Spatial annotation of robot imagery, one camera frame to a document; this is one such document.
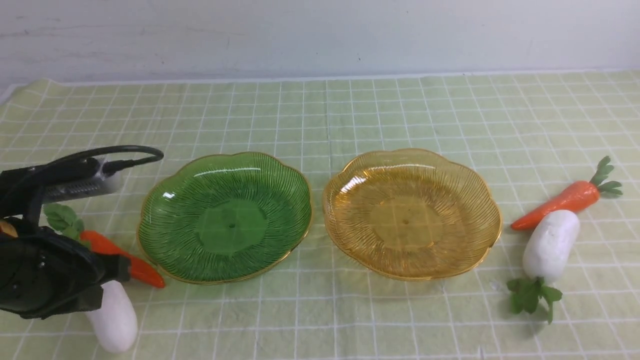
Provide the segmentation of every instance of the white radish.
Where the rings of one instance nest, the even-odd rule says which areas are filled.
[[[121,353],[133,346],[138,336],[138,318],[127,292],[118,281],[102,285],[102,307],[85,314],[104,350]]]
[[[531,279],[542,277],[552,284],[562,276],[569,254],[580,232],[580,220],[572,211],[547,214],[531,234],[522,267]]]

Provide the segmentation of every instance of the radish leaves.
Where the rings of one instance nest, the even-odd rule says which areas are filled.
[[[554,318],[553,303],[562,299],[562,293],[555,288],[545,285],[542,278],[536,280],[513,279],[507,282],[507,288],[511,291],[511,312],[519,314],[523,310],[533,314],[538,309],[540,299],[547,302],[547,322]]]

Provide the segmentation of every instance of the plate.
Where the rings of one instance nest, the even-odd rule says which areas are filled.
[[[381,275],[429,280],[480,264],[502,216],[480,175],[424,149],[362,154],[323,193],[334,244]]]
[[[151,190],[138,243],[180,281],[238,281],[282,261],[311,219],[311,191],[299,171],[260,152],[212,155]]]

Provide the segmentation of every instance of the plate center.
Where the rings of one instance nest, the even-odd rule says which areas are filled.
[[[403,251],[432,246],[443,233],[440,215],[416,197],[381,202],[371,211],[371,224],[386,247]]]
[[[202,247],[217,254],[233,254],[260,243],[267,220],[256,203],[233,199],[209,208],[198,221]]]

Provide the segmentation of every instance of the table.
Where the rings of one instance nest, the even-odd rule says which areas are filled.
[[[87,228],[135,254],[151,187],[221,152],[266,152],[301,170],[317,208],[311,232],[249,281],[168,280],[163,290],[127,283],[140,336],[125,354],[105,353],[83,314],[27,321],[0,313],[0,358],[640,358],[640,72],[121,85],[41,79],[0,107],[0,170],[125,143],[166,157],[126,172],[121,192],[69,205]],[[478,171],[505,225],[612,157],[611,179],[623,183],[624,196],[580,214],[552,325],[544,311],[509,313],[505,283],[521,274],[527,235],[507,226],[480,266],[444,281],[393,281],[333,246],[319,207],[330,176],[357,154],[405,147]]]

